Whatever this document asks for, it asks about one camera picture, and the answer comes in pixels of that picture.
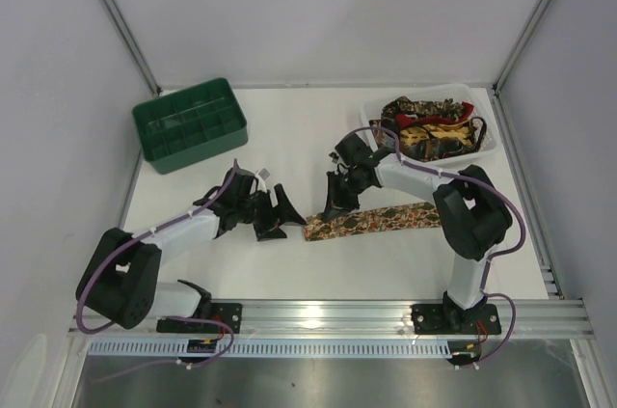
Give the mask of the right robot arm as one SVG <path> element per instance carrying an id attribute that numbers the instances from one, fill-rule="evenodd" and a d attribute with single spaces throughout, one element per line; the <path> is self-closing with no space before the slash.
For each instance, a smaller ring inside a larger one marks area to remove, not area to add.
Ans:
<path id="1" fill-rule="evenodd" d="M 356 134 L 342 139 L 335 153 L 343 169 L 327 173 L 323 221 L 358 210 L 360 194 L 372 187 L 404 192 L 437 210 L 444 238 L 454 252 L 454 263 L 443 294 L 442 316 L 433 329 L 461 332 L 486 305 L 489 257 L 513 223 L 486 172 L 477 165 L 457 174 L 423 167 L 404 160 L 391 147 L 374 150 Z"/>

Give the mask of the floral patterned tie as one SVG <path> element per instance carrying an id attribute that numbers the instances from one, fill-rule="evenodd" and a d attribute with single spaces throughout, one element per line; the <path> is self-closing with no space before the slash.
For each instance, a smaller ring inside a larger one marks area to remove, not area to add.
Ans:
<path id="1" fill-rule="evenodd" d="M 304 226 L 304 239 L 315 242 L 358 234 L 441 226 L 440 215 L 431 204 L 402 204 L 350 213 L 328 222 L 323 221 L 320 214 L 309 216 Z"/>

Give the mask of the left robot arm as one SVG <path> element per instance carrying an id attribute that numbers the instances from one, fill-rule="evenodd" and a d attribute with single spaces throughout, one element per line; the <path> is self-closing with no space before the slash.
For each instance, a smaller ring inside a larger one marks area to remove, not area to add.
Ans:
<path id="1" fill-rule="evenodd" d="M 105 329 L 87 325 L 85 311 L 125 330 L 150 317 L 209 326 L 210 293 L 187 280 L 160 281 L 161 267 L 239 225 L 252 227 L 262 242 L 284 239 L 284 226 L 305 222 L 281 184 L 268 189 L 261 175 L 233 166 L 222 184 L 171 219 L 139 232 L 111 228 L 101 235 L 75 291 L 77 328 L 87 335 Z"/>

